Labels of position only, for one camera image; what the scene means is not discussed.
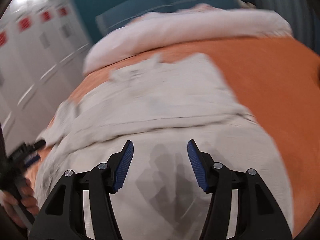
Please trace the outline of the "person's left hand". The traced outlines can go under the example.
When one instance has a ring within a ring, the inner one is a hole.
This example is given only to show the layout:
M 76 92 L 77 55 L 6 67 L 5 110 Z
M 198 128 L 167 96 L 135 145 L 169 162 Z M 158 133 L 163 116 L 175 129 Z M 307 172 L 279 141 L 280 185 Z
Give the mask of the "person's left hand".
M 34 191 L 31 187 L 31 181 L 29 179 L 24 179 L 25 186 L 20 187 L 22 193 L 21 203 L 25 206 L 29 213 L 36 216 L 39 213 L 39 207 L 37 205 L 37 199 L 34 197 Z M 26 228 L 26 224 L 14 207 L 18 205 L 18 200 L 7 191 L 1 191 L 1 206 L 6 211 L 10 219 L 20 228 Z

